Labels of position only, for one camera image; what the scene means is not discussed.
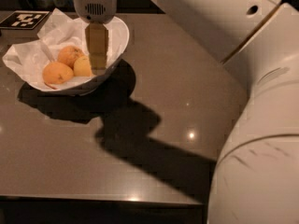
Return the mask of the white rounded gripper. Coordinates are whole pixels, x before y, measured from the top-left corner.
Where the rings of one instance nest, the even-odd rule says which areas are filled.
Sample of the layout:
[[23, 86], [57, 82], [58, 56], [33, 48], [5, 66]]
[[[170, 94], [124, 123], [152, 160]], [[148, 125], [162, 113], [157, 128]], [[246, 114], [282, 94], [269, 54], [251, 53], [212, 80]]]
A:
[[87, 49], [92, 71], [97, 76], [106, 72], [108, 29], [117, 11], [117, 0], [73, 0], [78, 16], [90, 23], [85, 29]]

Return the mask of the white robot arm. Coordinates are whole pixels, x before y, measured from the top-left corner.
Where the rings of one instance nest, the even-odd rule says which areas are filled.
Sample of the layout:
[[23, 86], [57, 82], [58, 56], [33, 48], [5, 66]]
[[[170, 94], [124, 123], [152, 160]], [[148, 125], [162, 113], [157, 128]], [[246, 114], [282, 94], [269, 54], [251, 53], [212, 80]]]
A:
[[281, 0], [150, 0], [248, 91], [220, 156], [149, 139], [153, 112], [107, 117], [104, 144], [205, 206], [203, 224], [298, 224], [298, 13]]

